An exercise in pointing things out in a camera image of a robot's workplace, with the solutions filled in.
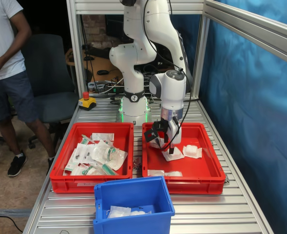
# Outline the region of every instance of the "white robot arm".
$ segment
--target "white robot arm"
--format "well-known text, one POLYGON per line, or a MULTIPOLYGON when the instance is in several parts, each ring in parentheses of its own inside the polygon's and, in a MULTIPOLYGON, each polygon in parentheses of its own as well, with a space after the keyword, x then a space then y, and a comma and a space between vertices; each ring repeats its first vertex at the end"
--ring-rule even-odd
POLYGON ((157 131, 166 133, 165 142, 181 142, 179 120, 183 116, 183 99, 186 93, 189 68, 186 54, 178 32, 171 23, 167 0, 120 0, 125 5, 124 31, 134 39, 132 44, 119 45, 110 51, 110 60, 124 76, 125 92, 122 112, 128 116, 145 114, 146 98, 143 89, 143 75, 134 65, 155 60, 156 47, 148 38, 166 46, 172 55, 176 70, 157 74, 151 78, 150 91, 162 100, 161 121, 154 123, 153 131, 146 134, 150 141, 158 136, 157 131))

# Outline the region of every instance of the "brick wall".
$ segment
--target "brick wall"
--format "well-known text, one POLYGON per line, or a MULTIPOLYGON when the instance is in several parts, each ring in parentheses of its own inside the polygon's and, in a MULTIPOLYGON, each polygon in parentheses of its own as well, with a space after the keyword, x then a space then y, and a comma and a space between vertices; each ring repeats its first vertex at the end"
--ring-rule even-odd
POLYGON ((87 42, 93 47, 104 49, 122 44, 118 38, 106 35, 104 15, 84 15, 83 22, 87 42))

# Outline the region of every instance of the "denim shorts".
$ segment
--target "denim shorts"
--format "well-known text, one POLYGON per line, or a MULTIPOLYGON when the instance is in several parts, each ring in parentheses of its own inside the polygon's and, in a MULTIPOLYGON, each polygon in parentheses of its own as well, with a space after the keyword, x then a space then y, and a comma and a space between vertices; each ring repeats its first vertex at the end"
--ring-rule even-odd
POLYGON ((34 95, 26 71, 0 80, 0 121, 11 117, 8 96, 21 121, 30 123, 38 119, 34 95))

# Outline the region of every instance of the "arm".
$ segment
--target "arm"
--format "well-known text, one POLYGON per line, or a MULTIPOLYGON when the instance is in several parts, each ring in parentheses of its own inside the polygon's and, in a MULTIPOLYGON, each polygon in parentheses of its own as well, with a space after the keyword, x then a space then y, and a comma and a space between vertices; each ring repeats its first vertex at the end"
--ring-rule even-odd
POLYGON ((18 34, 6 53, 0 57, 0 70, 3 65, 23 47, 32 34, 31 28, 21 11, 12 16, 10 21, 16 26, 18 34))

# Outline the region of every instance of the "red button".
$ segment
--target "red button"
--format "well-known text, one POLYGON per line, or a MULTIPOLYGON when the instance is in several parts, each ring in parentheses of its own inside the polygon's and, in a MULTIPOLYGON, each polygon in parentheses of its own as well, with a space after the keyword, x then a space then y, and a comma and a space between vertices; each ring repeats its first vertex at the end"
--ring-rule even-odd
POLYGON ((89 92, 83 92, 83 98, 85 100, 88 100, 89 99, 89 92))

